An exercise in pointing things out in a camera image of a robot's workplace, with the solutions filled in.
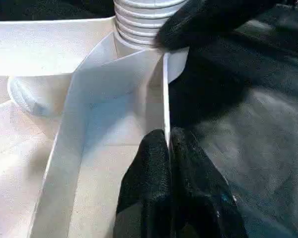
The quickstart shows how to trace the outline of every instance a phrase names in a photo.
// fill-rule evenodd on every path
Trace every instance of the black glove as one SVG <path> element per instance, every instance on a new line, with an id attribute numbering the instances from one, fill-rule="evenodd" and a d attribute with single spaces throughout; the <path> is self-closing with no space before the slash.
<path id="1" fill-rule="evenodd" d="M 179 237 L 246 238 L 228 184 L 194 135 L 184 129 L 173 129 L 171 147 L 171 163 L 175 164 L 177 178 Z"/>
<path id="2" fill-rule="evenodd" d="M 283 0 L 189 0 L 163 25 L 156 44 L 169 50 L 203 46 Z"/>
<path id="3" fill-rule="evenodd" d="M 121 182 L 114 238 L 168 238 L 171 229 L 170 166 L 162 130 L 140 143 Z"/>
<path id="4" fill-rule="evenodd" d="M 144 137 L 119 194 L 114 238 L 246 238 L 225 179 L 194 136 L 162 130 Z"/>

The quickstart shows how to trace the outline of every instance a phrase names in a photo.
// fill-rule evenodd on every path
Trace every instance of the white plastic divider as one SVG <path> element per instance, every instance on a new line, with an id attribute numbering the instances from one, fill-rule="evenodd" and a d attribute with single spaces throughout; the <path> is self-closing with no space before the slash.
<path id="1" fill-rule="evenodd" d="M 140 141 L 156 128 L 169 140 L 168 78 L 185 60 L 171 65 L 173 54 L 156 50 L 120 58 L 116 43 L 110 33 L 73 74 L 30 238 L 111 237 L 120 182 Z"/>
<path id="2" fill-rule="evenodd" d="M 97 65 L 99 59 L 102 61 L 110 57 L 113 50 L 104 45 L 98 47 L 100 50 L 93 58 L 93 62 L 89 64 L 82 62 L 89 52 L 113 31 L 114 19 L 110 17 L 96 20 L 43 21 L 32 24 L 17 22 L 16 25 L 10 23 L 11 30 L 16 35 L 20 34 L 21 29 L 26 29 L 24 34 L 29 34 L 27 31 L 35 31 L 31 36 L 20 36 L 21 39 L 16 43 L 19 46 L 20 57 L 24 57 L 28 64 L 28 66 L 17 65 L 23 64 L 22 60 L 16 62 L 17 70 L 9 64 L 9 59 L 16 53 L 13 52 L 14 38 L 5 32 L 6 25 L 0 23 L 0 32 L 6 37 L 0 42 L 0 48 L 9 51 L 9 57 L 8 54 L 2 56 L 6 59 L 7 65 L 6 71 L 1 73 L 13 75 L 8 81 L 10 98 L 22 110 L 33 115 L 57 117 L 61 114 L 73 72 L 83 65 Z"/>
<path id="3" fill-rule="evenodd" d="M 72 73 L 114 24 L 115 17 L 0 22 L 0 75 Z"/>

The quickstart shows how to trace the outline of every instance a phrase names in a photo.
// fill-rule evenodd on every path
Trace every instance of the white plastic tray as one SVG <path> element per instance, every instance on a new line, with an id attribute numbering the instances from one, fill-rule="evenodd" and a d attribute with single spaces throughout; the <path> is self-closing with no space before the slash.
<path id="1" fill-rule="evenodd" d="M 110 33 L 73 74 L 31 238 L 111 237 L 121 178 L 140 141 L 156 128 L 169 141 L 168 82 L 187 51 L 119 58 L 119 48 Z"/>

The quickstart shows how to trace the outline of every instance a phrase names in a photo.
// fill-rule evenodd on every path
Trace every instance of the dark background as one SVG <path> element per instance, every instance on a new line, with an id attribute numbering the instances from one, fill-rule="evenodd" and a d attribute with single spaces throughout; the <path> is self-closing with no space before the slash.
<path id="1" fill-rule="evenodd" d="M 0 0 L 0 21 L 98 18 L 112 15 L 113 0 Z"/>

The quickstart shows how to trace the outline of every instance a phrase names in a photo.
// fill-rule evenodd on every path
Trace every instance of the gloved finger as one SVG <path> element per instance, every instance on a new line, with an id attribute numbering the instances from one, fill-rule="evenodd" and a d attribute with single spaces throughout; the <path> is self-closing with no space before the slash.
<path id="1" fill-rule="evenodd" d="M 168 50 L 203 46 L 282 0 L 189 0 L 162 26 L 156 45 Z"/>

